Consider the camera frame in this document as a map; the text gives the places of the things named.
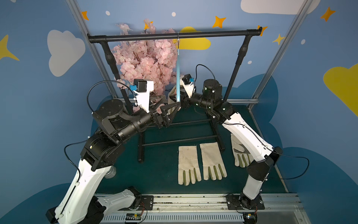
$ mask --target cotton glove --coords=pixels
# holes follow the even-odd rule
[[[235,158],[235,166],[245,168],[252,163],[253,156],[233,134],[231,134],[231,146]]]
[[[227,177],[223,159],[221,158],[219,146],[217,142],[200,144],[203,158],[203,174],[204,180],[209,177],[212,180]]]
[[[178,184],[188,186],[201,181],[196,146],[179,146]]]

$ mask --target black metal bar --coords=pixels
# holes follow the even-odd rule
[[[110,47],[108,46],[108,42],[100,42],[103,51],[105,53],[105,57],[106,57],[106,61],[108,63],[108,65],[111,67],[112,73],[114,75],[114,77],[117,79],[121,79],[121,76],[119,75],[119,71],[116,65],[116,60],[111,52]],[[129,114],[133,114],[133,106],[131,104],[131,102],[129,101],[128,95],[126,93],[125,89],[121,89],[121,93],[122,96],[124,98],[124,101],[126,102],[126,108],[128,110]]]
[[[179,38],[198,38],[198,37],[228,37],[228,36],[259,36],[262,28],[235,30],[235,31],[216,31],[216,32],[194,32],[194,33],[179,33]],[[112,41],[132,41],[132,40],[157,40],[157,39],[177,39],[178,33],[162,33],[162,34],[139,34],[139,35],[117,35],[117,36],[90,36],[88,39],[90,43],[102,43]]]
[[[220,152],[224,152],[225,151],[225,145],[224,145],[224,142],[221,139],[221,135],[219,134],[218,123],[213,121],[212,119],[210,119],[210,127],[211,127],[211,130],[213,131],[214,135],[216,135],[215,140],[218,143]]]
[[[193,121],[183,121],[183,122],[171,123],[170,125],[172,126],[173,124],[191,124],[191,123],[198,123],[198,122],[205,122],[205,121],[210,121],[210,119],[193,120]]]
[[[153,143],[145,143],[145,144],[143,144],[143,146],[155,146],[155,145],[160,145],[160,144],[165,144],[165,143],[187,142],[187,141],[203,140],[203,139],[215,138],[215,137],[216,137],[216,135],[209,135],[209,136],[203,136],[203,137],[171,140],[171,141],[165,141],[165,142],[153,142]]]
[[[239,71],[240,65],[242,63],[242,60],[244,59],[246,53],[247,53],[247,49],[248,49],[248,43],[250,42],[252,35],[247,35],[245,36],[244,42],[242,43],[242,46],[239,50],[239,53],[237,55],[237,60],[235,63],[235,67],[234,67],[234,71],[232,72],[230,81],[229,81],[229,85],[227,86],[226,92],[225,92],[225,96],[223,101],[227,101],[227,98],[229,98],[229,94],[232,88],[232,85],[234,84],[237,72]]]
[[[138,162],[144,162],[144,132],[139,133],[139,140],[138,140]]]

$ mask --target white cloud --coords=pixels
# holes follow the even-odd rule
[[[296,15],[304,0],[242,0],[241,9],[247,13],[271,13]],[[308,13],[311,13],[320,0],[313,0]]]
[[[83,40],[76,38],[70,31],[50,31],[47,46],[52,55],[48,64],[52,74],[57,77],[65,74],[86,50]]]

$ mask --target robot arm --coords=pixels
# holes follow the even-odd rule
[[[149,104],[153,81],[135,80],[134,84],[131,88],[135,88],[140,106],[136,113],[127,114],[119,99],[104,102],[92,113],[100,130],[86,141],[78,164],[80,173],[77,171],[64,199],[57,207],[47,211],[50,223],[98,224],[113,211],[139,206],[141,194],[133,187],[110,197],[97,198],[94,193],[103,177],[115,175],[113,165],[125,150],[124,143],[136,133],[145,131],[149,125],[168,127],[180,103],[161,106],[162,114],[158,114],[156,108],[165,98],[162,97],[156,104]]]
[[[185,75],[184,78],[190,79],[191,76]],[[282,154],[282,149],[273,148],[245,122],[230,103],[221,100],[222,86],[218,81],[214,79],[204,81],[203,94],[194,91],[190,92],[189,96],[186,89],[181,88],[183,104],[205,108],[212,119],[228,129],[252,154],[254,161],[247,167],[249,176],[241,192],[240,203],[242,207],[248,209],[256,207],[260,201],[261,186],[270,168],[276,164],[279,154]]]

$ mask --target yellow star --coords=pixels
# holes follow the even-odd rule
[[[263,27],[260,36],[262,36],[263,32],[265,31],[267,27]]]
[[[277,39],[274,40],[274,41],[272,41],[272,42],[277,42],[277,43],[280,45],[281,40],[283,40],[284,38],[285,38],[285,37],[281,37],[280,34],[279,34],[279,36],[277,37]]]
[[[331,10],[331,9],[328,7],[326,13],[323,14],[323,16],[321,16],[321,19],[324,19],[324,20],[327,22],[328,19],[329,19],[329,17],[330,17],[333,13],[335,13],[335,11]]]
[[[82,16],[85,20],[89,20],[87,17],[87,11],[82,12]]]
[[[6,35],[0,41],[0,60],[4,57],[9,57],[9,58],[19,61],[19,59],[8,50],[8,48],[7,48],[8,39],[9,39],[9,35]]]
[[[144,29],[145,29],[145,30],[146,30],[146,29],[149,29],[149,26],[148,26],[146,23],[145,23]]]
[[[219,18],[219,17],[215,17],[215,23],[213,25],[213,28],[214,27],[220,27],[220,28],[223,28],[223,22],[226,18]]]

